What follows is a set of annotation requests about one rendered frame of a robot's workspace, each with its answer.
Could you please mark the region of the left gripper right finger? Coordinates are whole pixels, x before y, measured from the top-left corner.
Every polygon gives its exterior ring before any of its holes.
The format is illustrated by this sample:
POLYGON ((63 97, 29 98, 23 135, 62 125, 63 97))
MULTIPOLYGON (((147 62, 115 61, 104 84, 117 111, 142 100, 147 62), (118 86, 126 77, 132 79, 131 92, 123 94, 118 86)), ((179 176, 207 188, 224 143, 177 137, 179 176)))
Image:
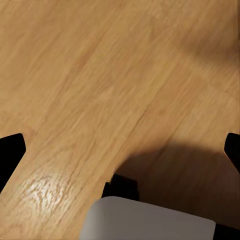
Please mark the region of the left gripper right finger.
POLYGON ((240 134, 228 134, 224 145, 224 151, 240 173, 240 134))

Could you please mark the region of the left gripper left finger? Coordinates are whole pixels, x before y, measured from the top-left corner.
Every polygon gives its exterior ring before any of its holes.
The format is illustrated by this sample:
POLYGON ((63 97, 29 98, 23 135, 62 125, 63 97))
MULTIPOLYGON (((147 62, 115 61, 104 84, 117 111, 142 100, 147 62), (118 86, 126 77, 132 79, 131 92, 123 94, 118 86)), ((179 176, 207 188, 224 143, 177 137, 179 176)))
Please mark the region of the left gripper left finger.
POLYGON ((0 193, 25 153, 22 133, 0 138, 0 193))

